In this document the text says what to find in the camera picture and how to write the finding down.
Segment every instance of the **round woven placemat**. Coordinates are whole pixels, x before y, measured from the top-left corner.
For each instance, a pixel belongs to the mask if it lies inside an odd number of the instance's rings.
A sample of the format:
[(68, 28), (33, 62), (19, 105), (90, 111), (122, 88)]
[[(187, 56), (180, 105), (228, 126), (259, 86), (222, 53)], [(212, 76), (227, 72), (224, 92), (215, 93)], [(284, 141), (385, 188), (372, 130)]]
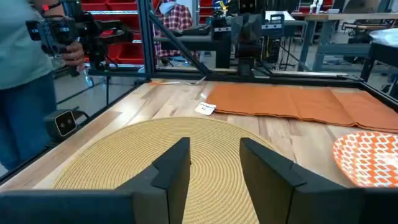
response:
[(164, 118), (133, 124), (82, 152), (58, 176), (55, 189), (115, 189), (182, 137), (190, 137), (191, 178), (184, 223), (258, 223), (244, 183), (239, 140), (266, 140), (232, 124), (204, 118)]

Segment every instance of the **small white card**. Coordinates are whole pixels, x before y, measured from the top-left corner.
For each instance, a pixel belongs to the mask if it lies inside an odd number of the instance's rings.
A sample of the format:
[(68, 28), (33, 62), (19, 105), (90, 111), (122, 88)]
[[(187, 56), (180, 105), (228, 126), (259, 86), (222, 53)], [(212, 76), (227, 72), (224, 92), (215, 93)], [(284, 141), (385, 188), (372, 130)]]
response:
[(208, 116), (208, 115), (211, 115), (215, 109), (216, 109), (216, 105), (211, 105), (211, 104), (202, 102), (195, 108), (195, 111)]

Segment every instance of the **orange and white patterned plate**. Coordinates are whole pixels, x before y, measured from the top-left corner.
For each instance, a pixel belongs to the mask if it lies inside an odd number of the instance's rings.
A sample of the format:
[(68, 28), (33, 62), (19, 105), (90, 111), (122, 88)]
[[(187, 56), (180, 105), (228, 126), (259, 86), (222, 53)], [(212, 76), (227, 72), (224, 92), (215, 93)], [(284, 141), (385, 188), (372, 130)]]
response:
[(337, 166), (358, 187), (398, 187), (398, 136), (347, 134), (333, 144)]

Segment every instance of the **person's hand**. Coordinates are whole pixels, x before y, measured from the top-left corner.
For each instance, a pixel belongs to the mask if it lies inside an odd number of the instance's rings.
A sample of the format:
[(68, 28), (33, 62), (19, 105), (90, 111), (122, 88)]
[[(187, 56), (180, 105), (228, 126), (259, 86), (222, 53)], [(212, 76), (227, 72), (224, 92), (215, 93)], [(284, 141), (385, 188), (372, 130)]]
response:
[(68, 66), (82, 66), (85, 62), (83, 46), (75, 41), (67, 47), (67, 53), (62, 54), (65, 64)]

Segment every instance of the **hanging plaid shirt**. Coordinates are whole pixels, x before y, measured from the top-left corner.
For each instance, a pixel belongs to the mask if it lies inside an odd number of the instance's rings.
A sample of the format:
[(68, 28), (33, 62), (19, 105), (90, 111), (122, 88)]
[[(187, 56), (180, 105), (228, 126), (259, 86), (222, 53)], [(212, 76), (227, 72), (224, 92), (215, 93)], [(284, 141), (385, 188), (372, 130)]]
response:
[[(190, 28), (193, 25), (192, 17), (189, 12), (188, 7), (176, 4), (170, 12), (166, 13), (166, 15), (157, 12), (158, 18), (163, 25), (169, 28), (170, 30), (185, 30)], [(161, 35), (159, 30), (155, 30), (156, 36), (164, 36)], [(161, 50), (161, 43), (156, 42), (155, 48), (157, 52), (158, 58), (161, 57), (172, 57), (179, 56), (179, 50)]]

